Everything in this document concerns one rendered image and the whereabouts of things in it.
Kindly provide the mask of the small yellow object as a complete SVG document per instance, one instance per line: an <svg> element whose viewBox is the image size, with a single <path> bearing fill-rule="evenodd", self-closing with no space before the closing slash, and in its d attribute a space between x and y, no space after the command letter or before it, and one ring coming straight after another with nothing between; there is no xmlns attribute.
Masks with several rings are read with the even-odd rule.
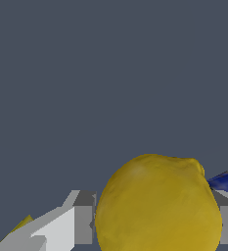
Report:
<svg viewBox="0 0 228 251"><path fill-rule="evenodd" d="M34 221L34 219L31 217L31 215L26 216L19 224L17 224L17 225L13 228L13 230L12 230L11 232L13 232L13 231L15 231L15 230L17 230L17 229L19 229L19 228L25 226L26 224L28 224L28 223L30 223L30 222L32 222L32 221Z"/></svg>

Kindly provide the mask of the yellow lemon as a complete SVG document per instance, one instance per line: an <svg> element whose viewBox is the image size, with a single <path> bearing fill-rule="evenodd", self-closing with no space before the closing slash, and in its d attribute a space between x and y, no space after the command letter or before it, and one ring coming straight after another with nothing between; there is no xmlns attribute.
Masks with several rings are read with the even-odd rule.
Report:
<svg viewBox="0 0 228 251"><path fill-rule="evenodd" d="M216 251L222 218L198 160L144 154L109 179L95 226L102 251Z"/></svg>

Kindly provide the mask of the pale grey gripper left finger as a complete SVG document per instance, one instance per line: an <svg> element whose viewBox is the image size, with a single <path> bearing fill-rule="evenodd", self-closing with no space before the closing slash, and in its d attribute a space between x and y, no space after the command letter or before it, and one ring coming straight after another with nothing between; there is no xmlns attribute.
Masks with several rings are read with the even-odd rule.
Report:
<svg viewBox="0 0 228 251"><path fill-rule="evenodd" d="M96 202L96 191L72 190L62 206L8 233L0 251L70 251L92 244Z"/></svg>

